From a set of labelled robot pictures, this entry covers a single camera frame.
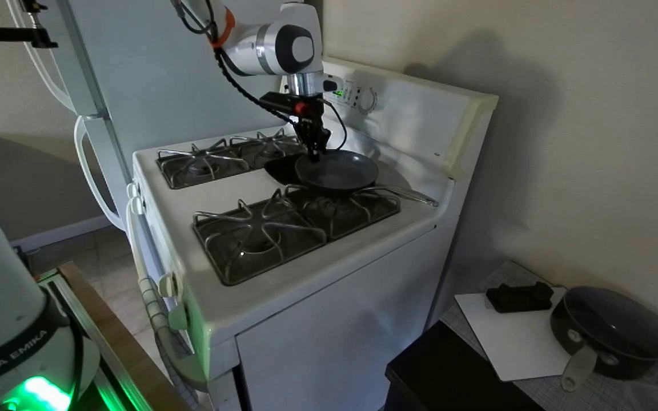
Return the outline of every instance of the wall baseboard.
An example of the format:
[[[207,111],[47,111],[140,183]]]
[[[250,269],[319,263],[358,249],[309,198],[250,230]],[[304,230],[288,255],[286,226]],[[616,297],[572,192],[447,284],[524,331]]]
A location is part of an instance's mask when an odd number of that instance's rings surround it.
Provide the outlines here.
[[[106,226],[110,226],[110,221],[105,217],[81,218],[81,221],[68,224],[68,226],[57,226],[49,230],[41,230],[41,232],[14,239],[12,247],[28,254],[28,250],[33,250],[33,249],[41,249],[41,247],[47,247],[54,242],[64,242],[64,239],[71,239],[71,237],[77,237],[77,234],[84,234],[92,230],[101,230]]]

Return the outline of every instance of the white gas stove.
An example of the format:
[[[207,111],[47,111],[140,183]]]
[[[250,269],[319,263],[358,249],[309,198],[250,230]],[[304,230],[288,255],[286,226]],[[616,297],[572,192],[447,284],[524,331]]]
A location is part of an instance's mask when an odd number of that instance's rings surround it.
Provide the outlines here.
[[[288,128],[133,156],[160,289],[175,304],[169,326],[190,336],[221,409],[382,406],[383,366],[425,326],[495,108],[495,95],[397,72],[325,68],[344,148],[373,153],[415,198],[278,183],[262,164],[302,150]]]

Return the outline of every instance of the white wall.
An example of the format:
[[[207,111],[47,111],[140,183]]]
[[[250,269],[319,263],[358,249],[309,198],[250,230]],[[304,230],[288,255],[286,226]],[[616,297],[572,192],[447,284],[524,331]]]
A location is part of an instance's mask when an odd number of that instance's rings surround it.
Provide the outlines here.
[[[4,0],[0,24],[12,24]],[[9,239],[97,214],[71,128],[72,115],[47,95],[25,48],[0,44],[0,224]]]
[[[499,93],[456,289],[513,258],[658,311],[658,2],[330,0],[335,56]]]

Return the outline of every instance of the floor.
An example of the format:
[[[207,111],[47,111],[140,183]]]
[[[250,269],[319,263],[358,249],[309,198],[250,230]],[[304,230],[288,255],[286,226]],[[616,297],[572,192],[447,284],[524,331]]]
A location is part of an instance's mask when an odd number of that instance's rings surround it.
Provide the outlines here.
[[[153,331],[137,289],[127,239],[116,228],[94,230],[25,254],[31,272],[52,269],[72,261],[103,301],[116,313],[124,326],[137,337],[153,362],[164,373]]]

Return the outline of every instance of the gas burner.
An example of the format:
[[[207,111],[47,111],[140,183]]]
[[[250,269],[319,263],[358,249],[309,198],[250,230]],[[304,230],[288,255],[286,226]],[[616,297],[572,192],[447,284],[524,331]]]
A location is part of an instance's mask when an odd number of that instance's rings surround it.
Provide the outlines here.
[[[218,140],[207,148],[192,145],[187,153],[162,150],[156,161],[166,184],[179,189],[261,168],[270,160],[297,153],[304,153],[304,145],[295,136],[257,132],[249,140]]]
[[[278,189],[223,214],[198,213],[192,228],[218,280],[238,286],[395,213],[399,202],[369,186],[344,197]]]
[[[238,209],[226,214],[198,213],[193,232],[223,286],[242,284],[326,242],[325,230],[309,226],[280,192],[255,206],[238,201]]]

